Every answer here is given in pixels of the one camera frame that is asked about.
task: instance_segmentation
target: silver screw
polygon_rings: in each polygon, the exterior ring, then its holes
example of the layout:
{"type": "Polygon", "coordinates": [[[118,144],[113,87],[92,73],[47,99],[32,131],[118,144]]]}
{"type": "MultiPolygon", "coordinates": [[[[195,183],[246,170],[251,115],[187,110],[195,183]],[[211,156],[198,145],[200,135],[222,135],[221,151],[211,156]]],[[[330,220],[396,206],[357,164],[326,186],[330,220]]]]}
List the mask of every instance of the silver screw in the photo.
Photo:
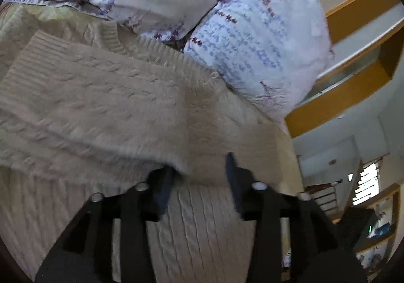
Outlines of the silver screw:
{"type": "Polygon", "coordinates": [[[139,183],[136,185],[136,191],[142,192],[149,189],[149,184],[147,183],[139,183]]]}
{"type": "Polygon", "coordinates": [[[309,201],[312,199],[312,197],[310,196],[310,194],[306,193],[306,192],[302,192],[299,193],[297,195],[297,197],[301,200],[301,201],[309,201]]]}
{"type": "Polygon", "coordinates": [[[91,196],[92,202],[100,202],[104,198],[104,194],[97,192],[91,196]]]}
{"type": "Polygon", "coordinates": [[[254,182],[251,184],[252,188],[257,191],[264,191],[268,188],[264,182],[254,182]]]}

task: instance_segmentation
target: window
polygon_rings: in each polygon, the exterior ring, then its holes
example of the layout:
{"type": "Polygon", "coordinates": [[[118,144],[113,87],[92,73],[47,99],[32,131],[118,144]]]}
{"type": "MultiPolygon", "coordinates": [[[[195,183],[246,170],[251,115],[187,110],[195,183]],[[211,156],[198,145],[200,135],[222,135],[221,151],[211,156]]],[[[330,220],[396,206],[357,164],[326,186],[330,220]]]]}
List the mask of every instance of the window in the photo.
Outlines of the window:
{"type": "Polygon", "coordinates": [[[352,199],[354,206],[379,193],[378,169],[379,162],[377,161],[367,166],[360,174],[358,189],[355,190],[355,197],[352,199]]]}

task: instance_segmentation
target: beige knit sweater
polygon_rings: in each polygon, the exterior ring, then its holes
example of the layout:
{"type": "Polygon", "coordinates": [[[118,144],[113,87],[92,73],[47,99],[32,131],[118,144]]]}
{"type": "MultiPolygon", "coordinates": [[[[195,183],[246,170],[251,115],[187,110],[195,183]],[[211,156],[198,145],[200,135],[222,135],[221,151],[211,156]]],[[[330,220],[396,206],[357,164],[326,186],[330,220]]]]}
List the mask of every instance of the beige knit sweater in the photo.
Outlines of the beige knit sweater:
{"type": "MultiPolygon", "coordinates": [[[[116,26],[101,27],[100,45],[131,54],[116,26]]],[[[253,224],[233,210],[224,155],[235,152],[277,186],[296,168],[290,142],[216,73],[140,42],[155,50],[153,63],[43,32],[19,53],[0,84],[0,164],[12,169],[0,175],[0,235],[34,277],[92,192],[123,192],[168,163],[189,182],[173,191],[167,216],[148,225],[158,282],[242,282],[253,224]]]]}

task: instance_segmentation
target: window with bars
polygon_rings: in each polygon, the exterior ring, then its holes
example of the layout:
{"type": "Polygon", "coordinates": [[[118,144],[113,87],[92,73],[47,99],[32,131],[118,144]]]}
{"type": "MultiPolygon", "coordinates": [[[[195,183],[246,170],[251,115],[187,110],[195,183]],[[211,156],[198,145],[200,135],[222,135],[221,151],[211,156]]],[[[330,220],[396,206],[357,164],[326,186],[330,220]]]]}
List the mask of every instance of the window with bars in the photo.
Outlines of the window with bars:
{"type": "Polygon", "coordinates": [[[379,193],[379,161],[376,161],[363,169],[358,182],[358,189],[355,190],[353,205],[360,204],[379,193]]]}

